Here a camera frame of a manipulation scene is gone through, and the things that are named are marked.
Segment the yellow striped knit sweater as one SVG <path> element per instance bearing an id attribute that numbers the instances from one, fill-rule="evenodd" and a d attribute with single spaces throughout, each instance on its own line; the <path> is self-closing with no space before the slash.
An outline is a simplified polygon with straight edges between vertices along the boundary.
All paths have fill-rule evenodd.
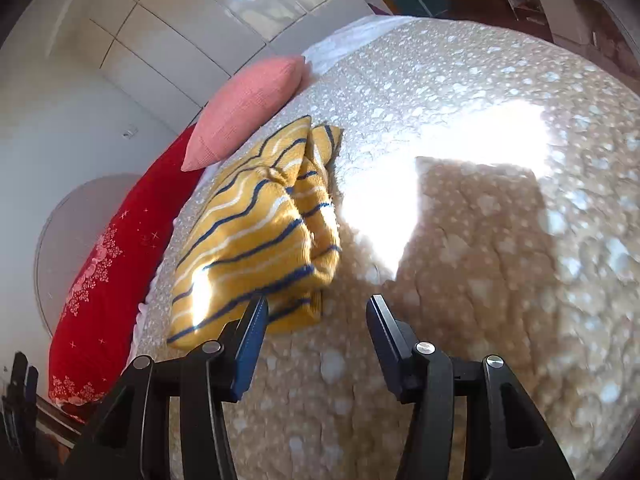
<path id="1" fill-rule="evenodd" d="M 270 333 L 320 321 L 342 253 L 328 171 L 341 136 L 303 116 L 216 175 L 175 265 L 168 346 L 216 338 L 256 297 Z"/>

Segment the red embroidered long pillow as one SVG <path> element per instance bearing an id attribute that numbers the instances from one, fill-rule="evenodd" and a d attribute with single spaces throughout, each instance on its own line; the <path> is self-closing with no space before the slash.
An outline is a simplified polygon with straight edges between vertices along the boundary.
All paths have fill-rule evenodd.
<path id="1" fill-rule="evenodd" d="M 181 170 L 193 130 L 129 191 L 70 286 L 49 351 L 48 395 L 77 418 L 88 417 L 126 367 L 139 304 L 202 175 Z"/>

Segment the round white headboard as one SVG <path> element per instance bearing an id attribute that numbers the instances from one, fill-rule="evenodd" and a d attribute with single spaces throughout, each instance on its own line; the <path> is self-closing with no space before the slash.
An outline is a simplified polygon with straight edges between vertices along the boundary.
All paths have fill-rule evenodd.
<path id="1" fill-rule="evenodd" d="M 110 174 L 70 191 L 52 210 L 35 251 L 36 304 L 48 334 L 53 334 L 65 298 L 98 237 L 110 223 L 137 174 Z"/>

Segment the pink knit cushion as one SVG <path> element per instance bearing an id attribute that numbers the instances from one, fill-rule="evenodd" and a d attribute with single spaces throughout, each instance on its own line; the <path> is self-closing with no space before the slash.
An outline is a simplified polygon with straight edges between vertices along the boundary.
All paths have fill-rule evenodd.
<path id="1" fill-rule="evenodd" d="M 240 70 L 202 110 L 181 170 L 203 169 L 232 155 L 294 96 L 304 73 L 300 55 L 274 56 Z"/>

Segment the pink white fluffy blanket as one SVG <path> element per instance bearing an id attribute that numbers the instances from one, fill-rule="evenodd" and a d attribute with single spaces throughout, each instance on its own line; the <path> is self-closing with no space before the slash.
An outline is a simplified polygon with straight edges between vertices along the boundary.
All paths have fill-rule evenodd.
<path id="1" fill-rule="evenodd" d="M 309 75 L 303 78 L 297 93 L 304 91 L 306 88 L 314 84 L 323 74 L 328 72 L 342 58 L 346 58 L 352 52 L 370 44 L 370 42 L 381 36 L 388 34 L 394 28 L 415 21 L 412 16 L 390 16 L 390 15 L 371 15 L 360 18 L 335 32 L 331 35 L 316 42 L 303 52 L 303 57 L 309 65 Z M 155 274 L 150 281 L 150 288 L 146 297 L 138 304 L 138 312 L 136 316 L 136 324 L 134 324 L 134 332 L 132 333 L 131 347 L 126 364 L 129 365 L 138 355 L 140 341 L 143 336 L 146 315 L 149 313 L 152 300 L 156 296 L 157 283 L 162 277 L 165 266 L 168 266 L 167 259 L 169 249 L 174 244 L 177 237 L 176 229 L 180 224 L 180 218 L 184 206 L 179 210 L 178 216 L 172 220 L 172 233 L 169 244 L 160 259 L 160 264 L 156 268 Z"/>

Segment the white cluttered side table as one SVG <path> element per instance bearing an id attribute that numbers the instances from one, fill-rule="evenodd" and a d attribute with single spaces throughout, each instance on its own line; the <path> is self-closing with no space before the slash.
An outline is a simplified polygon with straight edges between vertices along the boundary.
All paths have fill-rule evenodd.
<path id="1" fill-rule="evenodd" d="M 553 42 L 639 82 L 639 0 L 508 0 L 537 13 Z"/>

